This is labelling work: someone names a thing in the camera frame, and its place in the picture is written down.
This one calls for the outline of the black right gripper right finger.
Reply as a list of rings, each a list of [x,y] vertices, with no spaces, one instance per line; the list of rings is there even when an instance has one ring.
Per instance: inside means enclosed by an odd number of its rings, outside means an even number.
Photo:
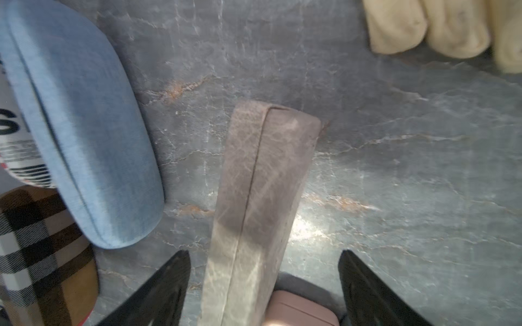
[[[347,316],[342,325],[430,325],[353,251],[345,250],[338,273]]]

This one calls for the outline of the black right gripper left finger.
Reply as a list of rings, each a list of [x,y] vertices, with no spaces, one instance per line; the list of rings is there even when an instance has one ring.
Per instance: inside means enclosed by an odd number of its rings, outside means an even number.
[[[190,272],[189,252],[178,251],[99,324],[102,326],[179,325]]]

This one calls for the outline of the pink glasses case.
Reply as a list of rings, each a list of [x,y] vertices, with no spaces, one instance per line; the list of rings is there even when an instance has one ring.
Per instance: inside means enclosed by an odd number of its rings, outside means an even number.
[[[331,310],[287,291],[275,291],[269,301],[262,325],[268,326],[340,326]]]

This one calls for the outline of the beige case black glasses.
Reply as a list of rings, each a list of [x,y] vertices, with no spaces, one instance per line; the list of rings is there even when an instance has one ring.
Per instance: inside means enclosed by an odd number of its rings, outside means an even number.
[[[54,189],[1,195],[1,306],[12,325],[83,325],[99,295],[91,242]]]

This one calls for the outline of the green glasses case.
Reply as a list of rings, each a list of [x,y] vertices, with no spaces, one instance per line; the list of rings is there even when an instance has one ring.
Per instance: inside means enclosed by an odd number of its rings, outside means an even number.
[[[260,325],[279,274],[322,124],[259,101],[228,128],[200,325]]]

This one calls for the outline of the case with white sunglasses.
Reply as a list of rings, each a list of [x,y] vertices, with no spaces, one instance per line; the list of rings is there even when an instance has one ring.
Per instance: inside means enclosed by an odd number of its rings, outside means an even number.
[[[1,2],[1,58],[74,220],[104,249],[139,242],[164,208],[159,167],[116,51],[58,1]]]

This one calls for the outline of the beige case brown sunglasses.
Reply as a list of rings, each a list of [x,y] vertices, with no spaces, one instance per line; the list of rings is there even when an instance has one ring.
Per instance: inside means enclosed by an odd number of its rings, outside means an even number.
[[[18,107],[4,67],[1,68],[1,167],[27,185],[56,187]]]

